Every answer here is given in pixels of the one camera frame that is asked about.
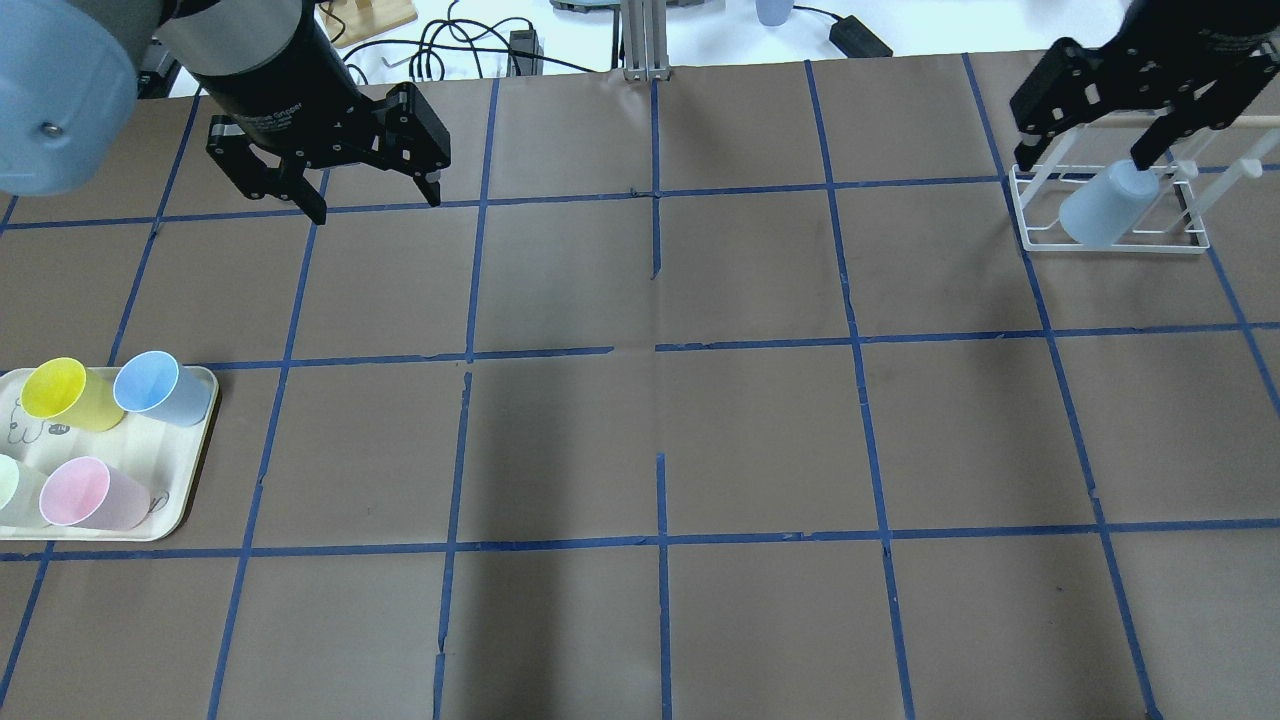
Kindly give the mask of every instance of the light blue cup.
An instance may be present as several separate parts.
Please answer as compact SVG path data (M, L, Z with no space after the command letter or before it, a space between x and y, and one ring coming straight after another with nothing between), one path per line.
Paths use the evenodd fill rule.
M195 425L205 419L212 388L163 350L150 350L120 368L113 388L115 402L170 425Z
M763 26L777 27L787 22L792 5L795 0L755 0L755 17Z
M1087 247L1110 247L1142 219L1160 195L1160 179L1120 160L1062 201L1057 218L1071 240Z

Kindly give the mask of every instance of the tray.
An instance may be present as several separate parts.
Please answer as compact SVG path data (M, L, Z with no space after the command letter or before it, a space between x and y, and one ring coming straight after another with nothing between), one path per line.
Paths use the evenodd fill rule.
M78 430L45 420L36 420L23 411L19 395L27 377L26 368L0 377L0 452L17 459L44 474L59 465L92 455L124 471L151 489L151 511L129 530L91 530L84 528L9 528L0 525L0 541L124 541L148 542L172 533L187 510L187 500L196 482L200 460L209 430L214 424L212 409L218 405L218 378L206 368L189 366L201 382L212 387L210 406L198 424L179 428L128 413L119 425L104 433ZM114 380L119 368L93 368L106 380Z

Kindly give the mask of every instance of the blue tape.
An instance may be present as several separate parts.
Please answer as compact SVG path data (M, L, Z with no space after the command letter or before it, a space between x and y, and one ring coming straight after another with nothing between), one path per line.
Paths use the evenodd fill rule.
M445 200L435 208L479 208L479 200ZM431 210L430 202L387 202L383 205L343 205L329 208L330 213L339 215L347 213L396 213L402 210Z
M49 571L49 561L54 555L52 541L45 543L44 552L40 553L40 566L36 568L36 579L31 583L31 592L27 594L27 607L22 611L22 621L18 623L18 634L13 638L13 648L9 651L9 662L4 667L4 678L0 679L0 707L4 707L5 697L9 696L9 684L13 683L13 673L18 669L18 656L22 653L22 643L27 639L27 629L31 628L31 618L36 614L36 602L40 600L40 591L45 585L45 573Z
M320 178L320 196L329 190L329 170ZM257 514L262 505L262 480L270 468L271 452L275 450L275 433L280 423L280 409L289 383L289 361L293 354L293 341L298 333L298 318L302 316L302 300L306 296L307 277L311 270L311 255L315 247L316 224L307 228L307 245L298 268L298 282L293 293L293 310L289 314L289 329L284 338L284 357L280 366L280 379L275 384L275 398L271 402L271 416L266 425L266 438L262 442L262 457L259 462L257 482L253 484L253 500L250 503L248 519L244 521L244 537L241 541L239 561L236 564L236 582L232 584L232 597L227 606L227 624L223 626L223 643L218 652L218 666L214 671L214 685L209 694L209 720L218 717L221 703L223 679L227 674L227 659L230 655L232 635L236 632L236 618L239 614L241 593L244 588L244 573L253 548L253 533L257 529Z
M320 197L329 191L329 170L320 176ZM315 255L316 233L320 225L311 223L307 229L307 245L302 251L302 268L298 270L298 283L293 291L293 310L289 313L289 329L284 336L284 360L293 360L293 343L298 336L298 322L302 318L302 301L307 292L307 279L311 277L311 258Z
M301 218L301 217L303 217L302 210L297 208L280 208L279 210L239 210L236 213L195 213L186 215L165 215L164 222L198 223L204 220L246 220L250 218Z
M1253 354L1253 363L1258 366L1262 387L1266 388L1267 397L1271 398L1271 407L1276 411L1276 415L1280 415L1280 393L1276 392L1275 379L1271 377L1266 359L1262 357L1258 338L1253 337L1253 328L1249 327L1249 320L1244 316L1244 307L1240 306L1240 300L1235 296L1235 290L1231 288L1231 281L1226 277L1226 268L1222 266L1222 260L1217 256L1217 250L1210 247L1208 259L1213 263L1213 272L1217 273L1217 279L1222 283L1222 292L1226 293L1228 302L1231 304L1231 313L1235 314L1235 320L1239 323L1238 329L1244 333L1244 341L1249 345L1249 352Z
M672 717L671 693L671 570L667 546L667 454L659 452L658 477L658 630L662 664L662 720Z
M1000 182L998 176L960 176L954 178L904 178L884 181L847 181L835 183L836 190L858 190L868 187L916 187L922 184L972 184Z
M902 691L902 708L906 720L915 720L915 701L911 693L911 674L906 661L906 637L902 632L902 614L897 602L897 573L893 569L892 533L888 512L884 507L884 487L881 478L879 454L876 450L876 427L872 423L870 400L867 396L867 377L864 374L861 342L858 340L858 319L849 291L849 266L845 261L845 240L840 224L840 206L836 202L836 182L831 168L831 149L827 143L827 128L822 118L822 101L818 99L818 82L813 76L813 63L804 61L805 78L809 83L809 99L813 102L813 118L818 129L818 146L822 149L822 170L827 181L827 206L831 211L831 229L835 237L836 264L840 269L840 291L845 301L845 318L849 322L849 337L854 338L854 375L858 382L858 404L863 419L863 436L867 442L867 459L872 474L872 495L876 500L876 525L883 548L884 589L888 596L888 615L893 633L893 652L897 659L897 678Z
M663 197L707 197L709 195L763 195L772 192L806 192L814 190L826 190L827 186L823 183L803 183L803 184L762 184L762 186L741 186L741 187L694 187L686 190L663 190L660 195Z
M457 543L458 552L547 552L552 550L598 550L659 544L655 536L609 536L550 541L472 541Z
M991 119L987 117L987 105L982 99L982 90L978 87L978 78L973 72L973 63L969 60L969 54L965 53L961 55L961 60L964 63L965 74L969 77L969 88L973 92L974 102L978 106L978 115L982 119L983 133L987 136L987 149L991 151L991 160L996 167L996 172L1001 176L1001 182L1009 182L1005 178L1000 149L996 146L996 137L991 129ZM1005 199L1005 209L1009 214L1010 229L1014 231L1018 220L1012 200L1009 197L1007 192L1001 195ZM1012 234L1016 241L1016 231L1014 231ZM1142 646L1138 643L1138 633L1133 624L1129 598L1125 593L1124 582L1120 578L1120 565L1116 561L1115 547L1111 543L1111 533L1107 529L1107 519L1102 510L1102 501L1098 500L1097 484L1093 479L1093 466L1089 462L1088 450L1084 447L1084 433L1080 430L1080 421L1075 413L1075 402L1071 400L1071 388L1066 380L1066 370L1062 365L1062 356L1059 354L1053 325L1050 322L1048 310L1044 305L1044 295L1041 292L1039 279L1036 275L1036 266L1032 264L1030 256L1021 247L1020 242L1018 243L1018 252L1023 259L1027 281L1030 283L1032 295L1036 299L1036 310L1039 314L1041 325L1044 329L1044 342L1048 345L1050 357L1053 361L1053 374L1057 377L1057 386L1062 395L1062 406L1066 411L1068 424L1071 428L1071 438L1075 442L1075 452L1080 462L1080 471L1084 475L1085 489L1089 493L1089 502L1093 506L1093 518L1097 525L1098 538L1102 541L1102 552L1106 557L1107 573L1111 578L1111 587L1116 596L1116 605L1120 610L1120 621L1124 626L1125 639L1129 643L1129 655L1133 659L1134 671L1138 676L1138 687L1142 692L1142 700L1146 705L1147 715L1149 715L1152 720L1162 720L1162 715L1156 707L1156 697L1151 688L1151 680L1147 676L1147 664L1142 656Z
M133 305L137 302L138 290L142 287L142 275L147 272L147 261L151 259L151 250L155 247L156 236L160 233L160 218L164 217L165 206L169 205L169 193L173 192L173 182L178 177L178 168L182 165L182 156L187 151L187 142L191 140L191 128L196 124L196 111L198 109L200 95L197 94L191 101L191 110L187 113L187 124L183 127L182 140L178 142L178 152L169 167L169 177L165 179L164 192L160 195L160 205L156 208L156 214L151 218L151 232L147 233L147 242L142 246L142 258L138 260L138 270L133 275L133 286L129 287L129 297L124 301L124 311L120 314L120 323L115 329L115 340L111 342L111 354L108 357L108 365L116 365L120 343L124 342L124 331L129 325L129 315L133 314Z
M250 550L253 547L253 530L257 528L257 510L262 503L262 479L253 486L253 501L248 507L248 520L244 523L244 537L241 541L239 561L236 564L236 580L232 583L232 597L227 603L227 621L223 624L223 642L218 648L218 665L214 667L214 685L209 692L207 720L218 717L218 706L223 700L223 680L227 678L227 659L232 652L232 634L236 632L236 616L239 614L239 600L244 591L244 573L248 570Z
M60 550L54 552L55 561L83 560L198 560L206 557L239 557L234 547L193 547L166 550Z
M453 491L449 496L449 533L444 553L444 579L440 583L440 618L436 633L435 679L431 685L434 710L431 716L440 717L444 701L444 646L449 637L449 616L453 609L453 566L458 550L458 519L462 509L463 464L467 457L467 427L471 418L471 372L462 375L462 402L458 410L458 442L453 455Z
M797 340L735 340L728 342L675 342L655 345L657 352L696 352L701 350L758 350L765 347L826 347L852 345L847 337L814 337Z
M1020 538L1097 533L1097 525L1010 525L989 528L920 528L893 530L893 539Z
M255 547L251 557L333 557L344 555L431 555L448 551L443 542L385 544L317 544L305 547Z
M1204 530L1267 530L1280 528L1280 518L1239 520L1164 520L1148 523L1112 523L1112 533L1178 533Z
M38 223L10 223L9 229L32 231L47 228L95 228L102 225L147 225L155 222L151 218L106 218L95 220L45 220Z
M1266 164L1262 165L1266 172L1280 170L1280 164ZM1221 173L1225 172L1225 167L1212 167L1201 168L1202 173ZM1083 173L1069 173L1068 177L1087 178L1092 177ZM868 187L913 187L923 184L968 184L968 183L986 183L986 182L1001 182L997 176L959 176L959 177L946 177L946 178L899 178L899 179L879 179L879 181L845 181L833 183L836 190L856 190ZM742 186L742 187L699 187L699 188L685 188L685 190L653 190L644 192L600 192L600 193L585 193L585 195L550 195L550 196L530 196L530 197L493 197L488 200L488 205L539 205L548 202L594 202L594 201L612 201L612 200L634 200L636 197L699 197L708 195L758 195L758 193L771 193L771 192L805 192L810 190L826 190L824 183L801 183L801 184L765 184L765 186ZM439 205L439 208L479 208L479 200L447 200ZM430 210L431 205L428 202L388 202L381 205L339 205L335 208L329 208L330 214L349 214L349 213L383 213L383 211L397 211L397 210ZM242 210L233 213L195 213L195 214L182 214L182 215L165 215L164 222L166 223L192 223L200 220L239 220L247 218L278 218L278 217L293 217L302 215L302 211L296 208L282 208L276 210ZM12 229L41 229L41 228L77 228L77 227L93 227L93 225L122 225L122 224L146 224L151 223L154 218L95 218L87 220L49 220L49 222L36 222L36 223L12 223L9 228Z
M476 211L476 243L471 256L471 293L467 300L467 350L466 361L475 359L476 351L476 311L480 305L480 266L484 263L484 225L489 214L489 174L493 170L493 135L498 124L498 83L494 79L489 92L489 119L486 120L484 138L484 165L480 174L480 204Z
M242 363L195 363L210 370L278 370L285 365L284 360L246 360Z
M650 82L649 83L649 151L652 154L652 184L653 184L653 275L650 279L658 277L662 272L662 208L659 206L659 200L662 200L662 152L660 152L660 140L658 137L658 86L662 83Z
M1148 328L1082 328L1082 329L1053 329L1055 337L1105 337L1129 334L1179 334L1179 333L1222 333L1235 332L1236 325L1208 324L1208 325L1153 325Z
M1180 533L1204 530L1280 529L1280 518L1236 518L1213 520L1156 520L1140 523L1108 523L1112 533ZM963 528L895 528L893 539L1002 538L1034 536L1097 534L1091 525L1010 525ZM457 552L545 552L556 550L598 550L609 547L658 547L662 544L768 544L787 542L870 542L879 541L879 530L818 530L783 533L689 533L667 536L608 536L549 541L472 541L458 542ZM311 557L343 555L433 555L448 552L447 542L323 544L253 547L250 557ZM54 562L84 560L200 560L238 557L236 547L198 547L170 550L77 550L55 551ZM0 562L40 562L44 552L0 553Z
M596 195L550 195L547 197L494 197L488 205L545 205L557 202L608 202L612 200L635 200L644 195L635 192L602 192Z
M0 233L4 233L5 228L9 227L9 219L13 218L13 209L18 206L18 196L10 196L9 204L5 205L4 217L0 217Z
M1044 337L1043 331L993 331L973 333L914 333L914 334L881 334L859 338L861 345L884 345L892 342L969 342L974 340L1019 340L1027 337Z
M370 355L366 357L305 357L289 360L292 368L333 368L337 365L403 365L408 363L457 363L466 360L462 352L439 355Z
M476 360L516 360L520 357L571 357L577 355L608 355L613 352L612 345L596 347L559 347L547 350L486 350L475 352Z

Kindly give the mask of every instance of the plastic cup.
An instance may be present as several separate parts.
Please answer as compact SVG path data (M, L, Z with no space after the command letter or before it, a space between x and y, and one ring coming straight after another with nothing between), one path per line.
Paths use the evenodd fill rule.
M129 360L115 377L115 402L129 413L172 425L205 419L214 391L173 355L151 350Z
M49 523L40 515L40 491L45 475L0 455L0 525L10 528L44 528Z
M148 510L151 492L97 457L63 462L40 491L40 514L64 528L128 530Z
M1120 160L1062 201L1057 218L1071 240L1087 247L1115 245L1160 195L1160 179Z
M22 409L37 420L102 432L124 419L111 398L111 383L72 357L36 368L22 386Z
M755 0L755 17L763 26L777 27L787 22L794 5L795 0Z

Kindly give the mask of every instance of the power adapter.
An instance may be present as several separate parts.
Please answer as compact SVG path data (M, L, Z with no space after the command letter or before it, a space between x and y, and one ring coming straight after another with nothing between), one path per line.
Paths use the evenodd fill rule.
M892 58L893 49L858 18L849 15L831 26L831 44L846 58Z
M543 47L538 44L538 31L529 29L513 29L507 37L511 42L511 49L517 53L529 53L531 55L541 55ZM541 58L525 58L524 55L507 55L507 77L513 76L540 76L543 74L543 59Z

